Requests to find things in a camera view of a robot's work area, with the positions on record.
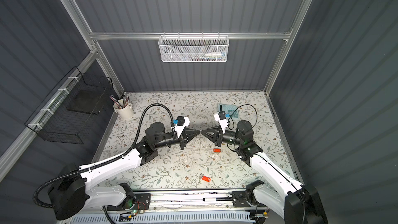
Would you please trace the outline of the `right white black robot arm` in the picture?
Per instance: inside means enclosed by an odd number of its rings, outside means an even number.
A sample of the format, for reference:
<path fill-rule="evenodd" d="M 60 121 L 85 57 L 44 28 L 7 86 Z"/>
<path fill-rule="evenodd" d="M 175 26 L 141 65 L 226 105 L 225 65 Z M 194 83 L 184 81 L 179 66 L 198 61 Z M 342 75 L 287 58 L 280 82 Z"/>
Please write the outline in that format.
<path fill-rule="evenodd" d="M 254 141 L 249 121 L 241 120 L 235 131 L 225 124 L 201 131 L 216 146 L 234 145 L 241 161 L 259 173 L 270 185 L 256 181 L 246 188 L 251 205 L 263 204 L 282 217 L 286 224 L 326 224 L 328 219 L 317 189 L 304 185 L 279 168 Z"/>

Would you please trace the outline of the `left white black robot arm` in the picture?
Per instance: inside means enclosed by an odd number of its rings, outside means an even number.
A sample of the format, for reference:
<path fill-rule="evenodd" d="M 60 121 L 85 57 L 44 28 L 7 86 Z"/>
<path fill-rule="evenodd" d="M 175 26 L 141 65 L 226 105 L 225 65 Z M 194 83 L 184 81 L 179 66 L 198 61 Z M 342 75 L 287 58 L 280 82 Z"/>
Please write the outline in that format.
<path fill-rule="evenodd" d="M 174 120 L 171 127 L 171 131 L 166 132 L 164 124 L 155 122 L 146 129 L 139 143 L 119 155 L 80 167 L 74 164 L 64 167 L 48 189 L 50 208 L 56 219 L 66 220 L 85 208 L 133 207 L 134 193 L 126 183 L 113 190 L 95 191 L 94 187 L 112 176 L 145 165 L 158 156 L 160 148 L 178 145 L 184 149 L 200 134 L 200 131 L 189 128 L 186 120 L 183 123 Z"/>

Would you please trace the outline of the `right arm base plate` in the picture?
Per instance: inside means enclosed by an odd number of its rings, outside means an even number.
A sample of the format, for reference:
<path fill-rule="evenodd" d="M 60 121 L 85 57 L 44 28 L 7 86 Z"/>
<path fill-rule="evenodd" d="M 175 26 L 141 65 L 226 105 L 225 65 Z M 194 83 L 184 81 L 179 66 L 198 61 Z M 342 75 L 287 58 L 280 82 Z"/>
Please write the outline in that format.
<path fill-rule="evenodd" d="M 235 208 L 239 207 L 265 207 L 264 204 L 257 202 L 253 193 L 247 190 L 232 191 L 232 201 Z"/>

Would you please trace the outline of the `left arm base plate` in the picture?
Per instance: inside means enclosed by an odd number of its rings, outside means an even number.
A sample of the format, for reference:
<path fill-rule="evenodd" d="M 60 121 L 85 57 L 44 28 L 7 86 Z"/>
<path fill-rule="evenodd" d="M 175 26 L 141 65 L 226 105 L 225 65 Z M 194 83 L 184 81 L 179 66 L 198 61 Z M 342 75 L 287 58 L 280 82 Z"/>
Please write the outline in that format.
<path fill-rule="evenodd" d="M 146 211 L 149 209 L 151 202 L 151 194 L 135 194 L 127 196 L 122 203 L 117 206 L 108 205 L 108 211 Z"/>

